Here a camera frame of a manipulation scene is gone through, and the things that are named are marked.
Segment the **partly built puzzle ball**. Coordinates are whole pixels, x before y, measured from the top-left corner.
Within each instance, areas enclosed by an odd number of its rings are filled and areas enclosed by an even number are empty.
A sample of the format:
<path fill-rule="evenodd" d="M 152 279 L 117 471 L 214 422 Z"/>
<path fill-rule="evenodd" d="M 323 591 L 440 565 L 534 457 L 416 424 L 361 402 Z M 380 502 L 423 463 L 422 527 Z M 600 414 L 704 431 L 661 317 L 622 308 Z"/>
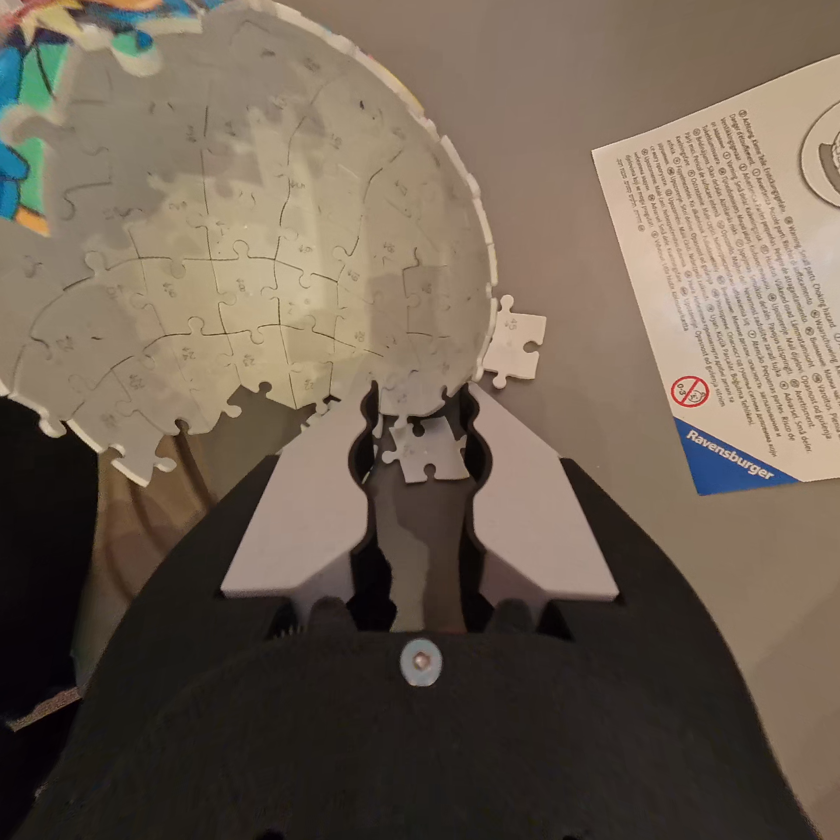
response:
<path fill-rule="evenodd" d="M 146 486 L 240 387 L 425 417 L 494 329 L 480 189 L 413 94 L 277 2 L 2 2 L 2 396 Z"/>

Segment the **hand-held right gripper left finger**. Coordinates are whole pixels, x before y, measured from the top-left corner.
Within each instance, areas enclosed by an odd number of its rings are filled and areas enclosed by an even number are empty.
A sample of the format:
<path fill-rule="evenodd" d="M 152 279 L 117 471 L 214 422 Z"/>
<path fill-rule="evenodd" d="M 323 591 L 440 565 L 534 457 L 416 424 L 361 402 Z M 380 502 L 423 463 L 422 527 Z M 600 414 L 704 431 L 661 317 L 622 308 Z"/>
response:
<path fill-rule="evenodd" d="M 335 597 L 360 629 L 392 628 L 392 570 L 364 484 L 378 421 L 377 385 L 356 384 L 280 451 L 223 579 L 227 598 L 285 596 L 305 623 L 316 602 Z"/>

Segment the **white instruction leaflet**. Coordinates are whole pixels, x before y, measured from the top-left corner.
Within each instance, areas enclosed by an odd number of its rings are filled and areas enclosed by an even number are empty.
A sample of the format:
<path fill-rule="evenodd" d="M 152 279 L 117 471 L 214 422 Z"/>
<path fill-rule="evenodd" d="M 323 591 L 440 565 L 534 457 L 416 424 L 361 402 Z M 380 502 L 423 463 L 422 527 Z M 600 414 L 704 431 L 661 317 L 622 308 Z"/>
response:
<path fill-rule="evenodd" d="M 592 152 L 702 496 L 839 476 L 839 57 Z"/>

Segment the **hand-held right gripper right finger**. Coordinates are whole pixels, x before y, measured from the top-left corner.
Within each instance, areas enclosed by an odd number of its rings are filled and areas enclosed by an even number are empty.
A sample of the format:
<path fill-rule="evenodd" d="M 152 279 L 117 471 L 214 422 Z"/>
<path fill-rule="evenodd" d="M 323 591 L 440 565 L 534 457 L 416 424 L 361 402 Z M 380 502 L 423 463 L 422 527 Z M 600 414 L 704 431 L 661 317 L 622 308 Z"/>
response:
<path fill-rule="evenodd" d="M 461 532 L 467 631 L 509 600 L 536 625 L 554 601 L 614 602 L 618 586 L 560 455 L 476 383 L 461 389 L 461 425 L 476 483 Z"/>

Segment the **person's black jacket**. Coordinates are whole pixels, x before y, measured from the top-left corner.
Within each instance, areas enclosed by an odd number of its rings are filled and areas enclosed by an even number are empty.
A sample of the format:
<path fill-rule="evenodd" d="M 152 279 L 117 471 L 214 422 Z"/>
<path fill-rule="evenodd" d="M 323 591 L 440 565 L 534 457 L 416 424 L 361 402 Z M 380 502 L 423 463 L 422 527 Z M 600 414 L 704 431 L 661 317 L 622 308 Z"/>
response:
<path fill-rule="evenodd" d="M 1 400 L 1 713 L 13 720 L 74 683 L 70 647 L 91 566 L 98 457 Z"/>

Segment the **white puzzle piece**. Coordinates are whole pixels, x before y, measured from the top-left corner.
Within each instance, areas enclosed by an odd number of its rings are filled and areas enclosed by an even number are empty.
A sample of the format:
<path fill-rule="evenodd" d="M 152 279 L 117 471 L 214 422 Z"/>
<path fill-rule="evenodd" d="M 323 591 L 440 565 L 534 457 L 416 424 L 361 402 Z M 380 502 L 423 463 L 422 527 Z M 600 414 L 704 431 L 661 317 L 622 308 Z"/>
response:
<path fill-rule="evenodd" d="M 509 378 L 535 379 L 539 352 L 527 350 L 527 346 L 541 345 L 545 334 L 546 317 L 516 313 L 513 304 L 513 296 L 501 298 L 494 332 L 481 362 L 483 371 L 494 375 L 492 384 L 497 390 L 505 388 Z"/>
<path fill-rule="evenodd" d="M 469 471 L 464 460 L 467 437 L 455 438 L 444 416 L 421 421 L 423 433 L 415 434 L 413 427 L 392 427 L 394 450 L 382 454 L 382 462 L 390 465 L 398 461 L 405 483 L 423 483 L 427 480 L 426 467 L 434 468 L 436 480 L 464 480 Z"/>

